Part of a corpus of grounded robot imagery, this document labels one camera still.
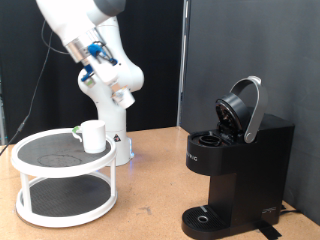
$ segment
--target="black wall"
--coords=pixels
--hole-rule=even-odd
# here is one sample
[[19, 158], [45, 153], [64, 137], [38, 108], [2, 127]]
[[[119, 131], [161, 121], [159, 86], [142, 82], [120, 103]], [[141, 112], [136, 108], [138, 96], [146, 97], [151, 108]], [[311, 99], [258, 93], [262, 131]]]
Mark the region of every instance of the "black wall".
[[[267, 113], [295, 123], [284, 199], [320, 224], [320, 2], [191, 2], [182, 127], [214, 129], [215, 101], [255, 75]], [[254, 103], [255, 93], [242, 95]]]
[[[127, 1], [119, 14], [128, 57], [144, 72], [143, 88], [127, 111], [127, 130], [176, 125], [183, 0]], [[33, 0], [0, 2], [0, 69], [7, 134], [10, 139], [28, 113], [47, 48], [43, 17]], [[45, 31], [49, 39], [51, 29]], [[54, 34], [52, 46], [65, 51]], [[77, 84], [82, 64], [50, 52], [31, 117], [18, 140], [39, 131], [73, 127], [97, 118], [96, 108]]]

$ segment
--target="mug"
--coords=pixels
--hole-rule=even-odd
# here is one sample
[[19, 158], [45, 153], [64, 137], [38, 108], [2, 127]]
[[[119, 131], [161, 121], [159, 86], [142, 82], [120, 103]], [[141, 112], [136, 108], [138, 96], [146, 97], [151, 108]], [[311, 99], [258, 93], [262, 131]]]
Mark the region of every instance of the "mug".
[[[82, 131], [82, 138], [77, 135], [77, 131]], [[86, 153], [101, 153], [106, 149], [105, 122], [102, 120], [89, 120], [81, 123], [72, 129], [73, 137], [83, 141]]]

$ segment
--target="table surface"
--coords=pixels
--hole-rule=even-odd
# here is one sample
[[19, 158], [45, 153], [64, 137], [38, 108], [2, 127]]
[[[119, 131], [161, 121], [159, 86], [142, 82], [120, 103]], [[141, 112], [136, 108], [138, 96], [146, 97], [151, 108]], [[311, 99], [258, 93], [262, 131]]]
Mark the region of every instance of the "table surface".
[[[181, 216], [191, 207], [207, 204], [209, 177], [186, 167], [188, 133], [172, 127], [130, 132], [128, 136], [132, 138], [135, 157], [116, 169], [115, 206], [93, 222], [60, 229], [35, 226], [17, 215], [15, 202], [21, 182], [10, 162], [10, 146], [0, 160], [0, 238], [190, 239], [181, 230]], [[109, 167], [100, 172], [109, 175]], [[320, 227], [302, 214], [283, 215], [274, 227], [283, 240], [320, 239]], [[225, 239], [266, 240], [258, 230]]]

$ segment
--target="power cord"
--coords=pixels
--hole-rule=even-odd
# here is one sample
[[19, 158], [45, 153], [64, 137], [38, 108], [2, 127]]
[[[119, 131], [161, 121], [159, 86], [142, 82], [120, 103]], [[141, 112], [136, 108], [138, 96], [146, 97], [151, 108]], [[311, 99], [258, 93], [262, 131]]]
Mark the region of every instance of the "power cord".
[[280, 216], [287, 214], [287, 213], [302, 213], [300, 210], [285, 210], [280, 212]]
[[51, 44], [48, 45], [48, 43], [46, 42], [46, 40], [44, 40], [44, 37], [43, 37], [43, 32], [44, 32], [44, 27], [45, 27], [45, 26], [46, 26], [46, 20], [43, 21], [43, 25], [42, 25], [42, 29], [41, 29], [41, 38], [42, 38], [43, 43], [44, 43], [48, 48], [50, 48], [52, 51], [55, 51], [55, 52], [61, 53], [61, 54], [70, 55], [70, 53], [62, 52], [62, 51], [59, 51], [59, 50], [51, 47]]
[[[43, 38], [43, 29], [44, 29], [44, 25], [45, 25], [45, 21], [43, 23], [43, 26], [42, 26], [42, 32], [41, 32], [41, 37], [44, 41], [44, 38]], [[36, 88], [33, 92], [33, 96], [32, 96], [32, 100], [31, 100], [31, 105], [30, 105], [30, 108], [29, 108], [29, 113], [28, 115], [25, 117], [25, 119], [23, 120], [23, 122], [20, 124], [16, 134], [11, 138], [11, 140], [8, 142], [8, 144], [5, 146], [4, 149], [2, 149], [1, 153], [0, 153], [0, 156], [2, 155], [2, 153], [8, 148], [8, 146], [13, 142], [13, 140], [17, 137], [17, 135], [22, 131], [23, 127], [25, 126], [30, 114], [31, 114], [31, 110], [32, 110], [32, 106], [33, 106], [33, 101], [34, 101], [34, 98], [36, 96], [36, 92], [37, 92], [37, 89], [38, 89], [38, 86], [39, 86], [39, 82], [40, 82], [40, 79], [42, 77], [42, 74], [44, 72], [44, 69], [45, 69], [45, 66], [47, 64], [47, 61], [48, 61], [48, 57], [49, 57], [49, 53], [50, 53], [50, 50], [53, 48], [51, 47], [51, 39], [52, 39], [52, 34], [53, 32], [51, 32], [51, 35], [50, 35], [50, 39], [49, 39], [49, 44], [47, 44], [45, 41], [45, 44], [48, 46], [48, 51], [47, 51], [47, 55], [46, 55], [46, 59], [44, 60], [44, 63], [43, 63], [43, 66], [42, 66], [42, 69], [41, 69], [41, 72], [40, 72], [40, 75], [39, 75], [39, 78], [38, 78], [38, 81], [37, 81], [37, 85], [36, 85]]]

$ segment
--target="coffee maker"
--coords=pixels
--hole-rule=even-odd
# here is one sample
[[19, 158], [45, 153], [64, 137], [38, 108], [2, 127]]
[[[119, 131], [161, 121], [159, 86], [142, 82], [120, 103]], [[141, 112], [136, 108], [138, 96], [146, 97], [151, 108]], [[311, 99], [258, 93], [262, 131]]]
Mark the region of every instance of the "coffee maker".
[[[257, 90], [254, 109], [239, 98], [250, 84]], [[265, 114], [267, 104], [261, 80], [249, 76], [216, 101], [216, 129], [188, 136], [187, 167], [210, 176], [208, 205], [183, 213], [182, 230], [189, 237], [209, 240], [254, 229], [272, 232], [278, 223], [294, 125]]]

